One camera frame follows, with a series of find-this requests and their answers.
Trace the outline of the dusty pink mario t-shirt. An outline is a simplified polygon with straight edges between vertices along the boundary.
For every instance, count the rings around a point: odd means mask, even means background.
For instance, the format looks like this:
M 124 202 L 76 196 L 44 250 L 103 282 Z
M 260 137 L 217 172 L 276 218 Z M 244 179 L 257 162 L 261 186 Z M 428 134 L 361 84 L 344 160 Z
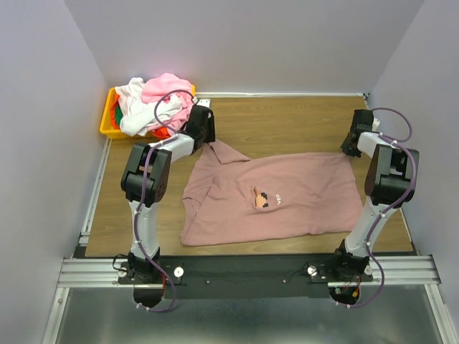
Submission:
M 204 145 L 182 203 L 191 247 L 347 232 L 363 209 L 343 153 L 251 159 L 220 140 Z

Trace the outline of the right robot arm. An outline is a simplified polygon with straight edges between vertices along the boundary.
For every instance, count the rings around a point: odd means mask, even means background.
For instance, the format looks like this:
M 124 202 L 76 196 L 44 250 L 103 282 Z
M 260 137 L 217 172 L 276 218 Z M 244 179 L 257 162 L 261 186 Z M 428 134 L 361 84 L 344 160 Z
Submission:
M 377 110 L 355 110 L 349 132 L 341 144 L 346 155 L 361 157 L 364 153 L 371 161 L 364 183 L 366 201 L 361 216 L 333 253 L 329 271 L 335 278 L 346 279 L 365 272 L 386 222 L 415 194 L 420 154 L 403 146 L 412 137 L 412 124 L 401 112 L 379 107 L 400 116 L 408 127 L 406 138 L 388 136 L 377 130 L 379 121 L 374 116 Z

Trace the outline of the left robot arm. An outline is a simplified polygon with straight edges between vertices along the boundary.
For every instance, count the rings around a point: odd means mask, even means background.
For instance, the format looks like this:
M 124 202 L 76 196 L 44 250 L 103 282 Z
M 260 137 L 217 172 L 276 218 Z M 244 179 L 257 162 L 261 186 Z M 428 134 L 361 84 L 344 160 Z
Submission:
M 127 275 L 143 280 L 159 276 L 158 205 L 166 194 L 171 164 L 213 141 L 214 114 L 211 100 L 204 98 L 192 106 L 188 121 L 178 133 L 157 143 L 137 143 L 132 147 L 120 181 L 133 223 L 128 263 L 122 268 Z

